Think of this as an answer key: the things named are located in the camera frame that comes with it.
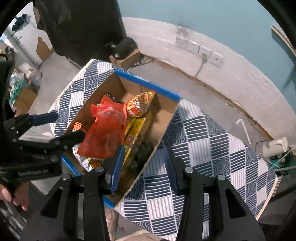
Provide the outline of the person left hand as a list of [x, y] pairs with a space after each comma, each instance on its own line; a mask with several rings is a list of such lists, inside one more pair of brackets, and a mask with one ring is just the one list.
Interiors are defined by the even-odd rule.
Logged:
[[14, 196], [10, 194], [8, 189], [1, 185], [0, 187], [0, 198], [1, 201], [12, 202], [15, 206], [21, 206], [24, 211], [29, 207], [29, 183], [22, 182], [16, 189]]

